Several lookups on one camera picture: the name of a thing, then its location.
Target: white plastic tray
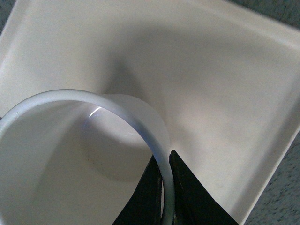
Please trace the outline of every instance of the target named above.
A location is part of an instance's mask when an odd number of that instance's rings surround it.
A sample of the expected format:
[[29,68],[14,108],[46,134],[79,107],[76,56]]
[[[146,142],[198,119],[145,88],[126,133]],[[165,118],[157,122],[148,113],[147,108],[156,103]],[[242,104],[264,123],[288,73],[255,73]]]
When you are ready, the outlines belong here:
[[243,224],[300,124],[300,32],[221,0],[17,1],[0,39],[0,116],[53,89],[153,106]]

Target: black plastic piece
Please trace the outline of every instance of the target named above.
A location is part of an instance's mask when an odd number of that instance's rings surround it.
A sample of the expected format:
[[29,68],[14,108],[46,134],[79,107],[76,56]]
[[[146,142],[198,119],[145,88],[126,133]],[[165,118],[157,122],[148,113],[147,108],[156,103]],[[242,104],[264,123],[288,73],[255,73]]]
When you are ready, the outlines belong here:
[[152,156],[132,197],[112,225],[159,225],[162,177]]
[[170,155],[170,165],[175,185],[175,225],[238,225],[174,150]]

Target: cup rim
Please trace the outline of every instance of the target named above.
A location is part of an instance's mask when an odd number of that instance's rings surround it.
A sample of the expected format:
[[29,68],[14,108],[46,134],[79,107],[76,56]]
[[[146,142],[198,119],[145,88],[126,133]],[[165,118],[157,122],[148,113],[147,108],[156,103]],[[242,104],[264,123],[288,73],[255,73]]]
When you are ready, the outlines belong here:
[[91,103],[107,109],[127,122],[142,137],[152,151],[164,183],[164,207],[161,224],[171,225],[175,211],[175,191],[173,173],[169,164],[169,160],[168,158],[165,158],[164,153],[169,150],[164,149],[164,145],[160,143],[159,139],[155,137],[155,134],[143,124],[143,121],[138,119],[130,110],[115,103],[110,98],[107,98],[108,96],[109,95],[97,95],[83,90],[68,89],[51,90],[36,94],[20,102],[3,116],[3,118],[0,120],[0,142],[5,132],[20,116],[22,116],[28,110],[39,105],[69,100]]

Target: gray speckled surface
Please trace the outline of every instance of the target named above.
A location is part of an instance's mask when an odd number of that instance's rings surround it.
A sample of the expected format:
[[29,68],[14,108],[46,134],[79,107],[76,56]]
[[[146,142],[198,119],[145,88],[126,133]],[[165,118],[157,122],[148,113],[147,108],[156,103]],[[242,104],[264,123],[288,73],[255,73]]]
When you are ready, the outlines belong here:
[[[231,0],[300,28],[299,0]],[[0,33],[15,0],[0,0]],[[248,217],[247,225],[300,225],[300,134]]]

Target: white cup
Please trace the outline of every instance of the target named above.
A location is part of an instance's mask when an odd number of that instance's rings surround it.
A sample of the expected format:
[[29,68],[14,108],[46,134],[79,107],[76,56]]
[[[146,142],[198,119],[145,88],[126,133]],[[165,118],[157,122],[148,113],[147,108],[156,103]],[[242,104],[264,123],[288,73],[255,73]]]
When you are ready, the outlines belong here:
[[0,120],[0,224],[112,224],[152,153],[164,184],[161,224],[171,225],[169,138],[154,109],[127,95],[32,96]]

